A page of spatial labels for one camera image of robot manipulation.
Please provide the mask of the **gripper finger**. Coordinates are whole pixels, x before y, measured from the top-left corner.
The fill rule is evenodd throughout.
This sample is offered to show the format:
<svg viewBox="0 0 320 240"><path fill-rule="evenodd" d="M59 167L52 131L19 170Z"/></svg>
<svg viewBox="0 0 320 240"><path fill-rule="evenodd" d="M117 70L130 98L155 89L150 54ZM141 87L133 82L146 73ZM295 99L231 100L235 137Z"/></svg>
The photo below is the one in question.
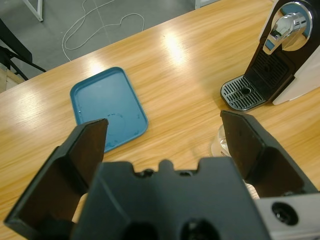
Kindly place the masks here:
<svg viewBox="0 0 320 240"><path fill-rule="evenodd" d="M318 189L252 115L222 110L226 143L243 180L262 198L315 194Z"/></svg>
<svg viewBox="0 0 320 240"><path fill-rule="evenodd" d="M105 151L108 120L76 126L50 154L4 220L27 240L69 240L73 216Z"/></svg>

